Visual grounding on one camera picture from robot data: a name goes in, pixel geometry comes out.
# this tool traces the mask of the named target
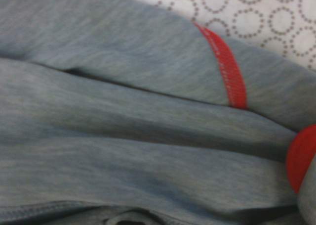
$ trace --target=bed sheet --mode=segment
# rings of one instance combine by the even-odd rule
[[[316,0],[139,0],[316,70]]]

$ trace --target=garment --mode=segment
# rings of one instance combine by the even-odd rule
[[[200,30],[134,0],[0,0],[0,33],[0,223],[316,224],[284,163],[316,73],[223,37],[229,107]]]

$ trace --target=red stitching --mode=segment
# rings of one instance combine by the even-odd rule
[[[247,108],[246,87],[240,68],[229,46],[217,34],[194,23],[208,40],[217,58],[219,69],[224,79],[230,106],[238,109]]]

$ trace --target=red band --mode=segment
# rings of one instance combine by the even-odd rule
[[[287,176],[297,194],[315,154],[316,125],[311,125],[296,135],[287,152]]]
[[[195,25],[206,37],[214,51],[219,69],[224,79],[230,106],[238,109],[246,109],[246,87],[232,51],[217,34],[196,23]]]

